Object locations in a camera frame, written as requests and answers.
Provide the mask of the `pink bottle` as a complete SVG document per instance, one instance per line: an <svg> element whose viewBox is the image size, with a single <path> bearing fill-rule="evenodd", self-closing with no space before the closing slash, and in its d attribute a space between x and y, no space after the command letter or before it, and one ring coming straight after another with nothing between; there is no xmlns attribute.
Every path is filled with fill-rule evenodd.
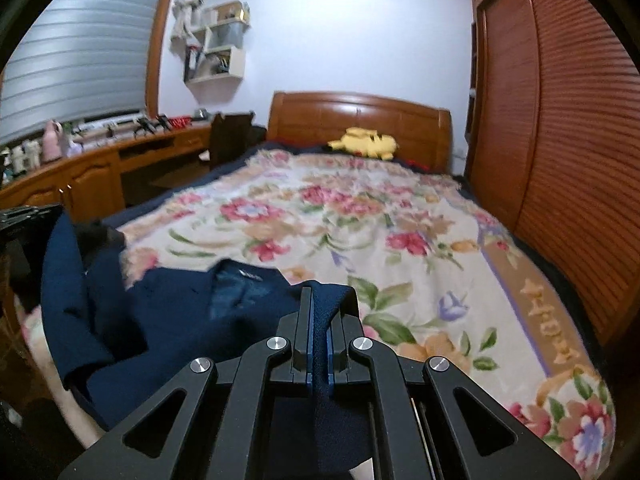
<svg viewBox="0 0 640 480"><path fill-rule="evenodd" d="M44 128L42 137L42 162L44 164L54 162L63 157L61 148L62 135L61 124L54 119L50 119L46 128Z"/></svg>

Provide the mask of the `red-brown louvered wardrobe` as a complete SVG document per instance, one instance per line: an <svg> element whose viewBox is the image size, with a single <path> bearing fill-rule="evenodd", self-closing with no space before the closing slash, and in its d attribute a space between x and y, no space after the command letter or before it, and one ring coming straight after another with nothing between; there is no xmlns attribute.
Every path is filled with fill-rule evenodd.
<svg viewBox="0 0 640 480"><path fill-rule="evenodd" d="M639 313L638 68L589 0L472 1L472 190L612 346Z"/></svg>

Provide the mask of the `white wall shelf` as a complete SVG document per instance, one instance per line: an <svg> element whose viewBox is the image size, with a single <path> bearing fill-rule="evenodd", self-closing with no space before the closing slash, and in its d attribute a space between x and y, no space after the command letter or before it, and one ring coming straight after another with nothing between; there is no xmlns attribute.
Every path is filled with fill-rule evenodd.
<svg viewBox="0 0 640 480"><path fill-rule="evenodd" d="M244 36L250 28L246 2L204 6L204 0L175 0L172 12L176 20L170 38L184 47L186 84L244 77Z"/></svg>

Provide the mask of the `wooden desk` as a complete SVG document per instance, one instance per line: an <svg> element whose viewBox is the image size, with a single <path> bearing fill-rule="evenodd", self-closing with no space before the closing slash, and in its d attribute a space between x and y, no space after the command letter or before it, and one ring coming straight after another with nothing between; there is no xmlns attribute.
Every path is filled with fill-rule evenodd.
<svg viewBox="0 0 640 480"><path fill-rule="evenodd" d="M124 174L203 151L209 131L203 122L51 162L2 188L1 207L61 204L74 221L109 217L126 207Z"/></svg>

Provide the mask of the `navy blue coat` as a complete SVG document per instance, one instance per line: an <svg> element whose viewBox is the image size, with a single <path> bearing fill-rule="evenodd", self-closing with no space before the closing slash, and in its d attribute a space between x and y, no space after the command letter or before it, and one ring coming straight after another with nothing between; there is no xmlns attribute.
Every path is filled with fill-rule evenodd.
<svg viewBox="0 0 640 480"><path fill-rule="evenodd" d="M204 271L154 268L132 286L118 247L81 260L70 218L55 223L43 260L43 330L63 386L104 429L112 429L192 360L217 363L273 336L312 299L312 396L274 409L268 474L344 474L369 459L370 431L359 400L334 401L326 333L339 310L356 314L345 285L291 284L274 269L230 259Z"/></svg>

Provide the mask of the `floral bed blanket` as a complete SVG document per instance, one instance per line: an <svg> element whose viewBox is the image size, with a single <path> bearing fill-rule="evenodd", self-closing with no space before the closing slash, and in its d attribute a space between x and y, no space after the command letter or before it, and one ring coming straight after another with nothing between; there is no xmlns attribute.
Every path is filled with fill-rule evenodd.
<svg viewBox="0 0 640 480"><path fill-rule="evenodd" d="M567 291L453 178L264 148L108 225L126 286L224 259L348 286L368 337L404 358L450 359L582 478L608 466L614 406ZM41 306L22 329L70 426L93 443L101 426L63 386Z"/></svg>

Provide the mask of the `wooden headboard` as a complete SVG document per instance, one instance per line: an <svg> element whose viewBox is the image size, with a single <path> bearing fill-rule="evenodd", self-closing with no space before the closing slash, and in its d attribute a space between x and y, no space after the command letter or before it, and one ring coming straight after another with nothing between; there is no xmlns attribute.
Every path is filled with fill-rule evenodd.
<svg viewBox="0 0 640 480"><path fill-rule="evenodd" d="M267 139L308 148L339 139L349 127L393 136L395 156L435 174L451 170L451 114L413 102L349 92L277 92Z"/></svg>

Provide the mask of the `grey window blind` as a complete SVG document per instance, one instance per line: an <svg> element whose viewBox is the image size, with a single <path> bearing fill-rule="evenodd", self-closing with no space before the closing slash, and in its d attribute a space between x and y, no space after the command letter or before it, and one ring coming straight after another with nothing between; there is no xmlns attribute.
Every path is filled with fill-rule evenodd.
<svg viewBox="0 0 640 480"><path fill-rule="evenodd" d="M1 87L1 141L57 122L145 108L160 0L53 0L11 55Z"/></svg>

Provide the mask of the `yellow plush toy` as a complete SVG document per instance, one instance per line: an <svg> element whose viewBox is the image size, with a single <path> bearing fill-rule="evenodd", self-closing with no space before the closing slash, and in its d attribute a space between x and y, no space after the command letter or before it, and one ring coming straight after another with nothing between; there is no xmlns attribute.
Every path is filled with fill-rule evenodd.
<svg viewBox="0 0 640 480"><path fill-rule="evenodd" d="M338 139L328 142L333 151L381 160L392 160L398 148L396 140L388 134L359 127L350 127Z"/></svg>

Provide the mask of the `dark wooden chair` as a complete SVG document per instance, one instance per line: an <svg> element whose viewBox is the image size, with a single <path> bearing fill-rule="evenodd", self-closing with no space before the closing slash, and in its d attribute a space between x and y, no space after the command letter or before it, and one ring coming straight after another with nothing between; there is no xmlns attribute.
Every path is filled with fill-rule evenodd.
<svg viewBox="0 0 640 480"><path fill-rule="evenodd" d="M255 113L218 113L210 125L208 136L208 168L234 162L246 151L265 142L267 128L254 124Z"/></svg>

